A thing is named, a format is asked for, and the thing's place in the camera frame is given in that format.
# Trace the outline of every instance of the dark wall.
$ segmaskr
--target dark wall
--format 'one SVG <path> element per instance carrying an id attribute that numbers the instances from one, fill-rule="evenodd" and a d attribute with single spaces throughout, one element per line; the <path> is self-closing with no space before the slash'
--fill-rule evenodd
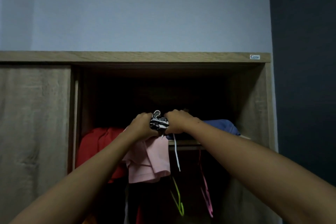
<path id="1" fill-rule="evenodd" d="M 279 152 L 336 185 L 336 0 L 271 0 Z"/>

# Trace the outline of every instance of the white sticker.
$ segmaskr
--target white sticker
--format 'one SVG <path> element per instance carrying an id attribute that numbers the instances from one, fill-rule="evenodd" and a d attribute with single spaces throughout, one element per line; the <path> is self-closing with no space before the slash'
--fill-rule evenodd
<path id="1" fill-rule="evenodd" d="M 260 59 L 260 55 L 250 55 L 250 59 Z"/>

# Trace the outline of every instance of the light blue wall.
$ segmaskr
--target light blue wall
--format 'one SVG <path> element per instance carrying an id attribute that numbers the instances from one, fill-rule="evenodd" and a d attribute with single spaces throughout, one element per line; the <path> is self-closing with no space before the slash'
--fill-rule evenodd
<path id="1" fill-rule="evenodd" d="M 272 52 L 269 0 L 3 0 L 2 5 L 3 50 Z"/>

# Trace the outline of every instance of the pink cloth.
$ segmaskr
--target pink cloth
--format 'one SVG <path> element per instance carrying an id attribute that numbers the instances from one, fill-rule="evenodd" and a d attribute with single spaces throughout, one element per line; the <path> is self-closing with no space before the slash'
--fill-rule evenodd
<path id="1" fill-rule="evenodd" d="M 123 158 L 128 167 L 128 182 L 157 182 L 170 175 L 168 139 L 151 138 L 135 143 Z"/>

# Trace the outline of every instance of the navy blue fabric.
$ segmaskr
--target navy blue fabric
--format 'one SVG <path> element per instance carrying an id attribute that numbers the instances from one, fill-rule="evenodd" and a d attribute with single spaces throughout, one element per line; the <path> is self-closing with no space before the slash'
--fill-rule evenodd
<path id="1" fill-rule="evenodd" d="M 220 130 L 223 130 L 225 132 L 231 133 L 236 136 L 240 136 L 240 133 L 238 129 L 233 125 L 233 123 L 229 120 L 204 120 L 205 123 L 218 128 Z M 176 140 L 190 140 L 193 139 L 190 135 L 187 133 L 182 134 L 176 134 L 175 135 Z M 167 135 L 168 140 L 173 140 L 173 134 Z"/>

